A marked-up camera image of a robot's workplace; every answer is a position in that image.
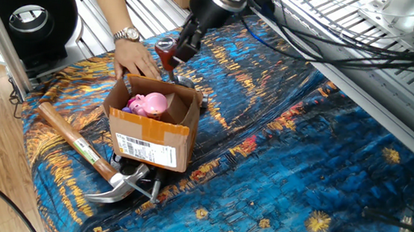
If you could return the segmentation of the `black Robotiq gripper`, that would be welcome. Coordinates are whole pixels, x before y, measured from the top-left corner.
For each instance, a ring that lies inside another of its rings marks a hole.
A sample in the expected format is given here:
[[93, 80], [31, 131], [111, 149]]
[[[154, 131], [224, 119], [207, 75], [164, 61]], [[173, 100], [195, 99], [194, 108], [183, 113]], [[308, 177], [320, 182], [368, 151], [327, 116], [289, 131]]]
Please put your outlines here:
[[199, 53], [203, 37], [201, 30], [219, 28], [234, 15], [213, 0], [189, 0], [189, 10], [190, 14], [183, 24], [174, 54], [174, 58], [179, 62], [187, 62]]

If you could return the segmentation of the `person's bare hand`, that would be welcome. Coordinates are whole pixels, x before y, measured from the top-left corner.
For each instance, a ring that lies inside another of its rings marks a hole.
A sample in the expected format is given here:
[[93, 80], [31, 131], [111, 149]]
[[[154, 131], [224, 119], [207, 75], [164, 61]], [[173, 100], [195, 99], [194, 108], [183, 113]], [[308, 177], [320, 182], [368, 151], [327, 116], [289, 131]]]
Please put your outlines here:
[[123, 78], [126, 70], [137, 76], [143, 75], [157, 80], [162, 79], [155, 60], [142, 43], [117, 40], [115, 48], [114, 71], [116, 79]]

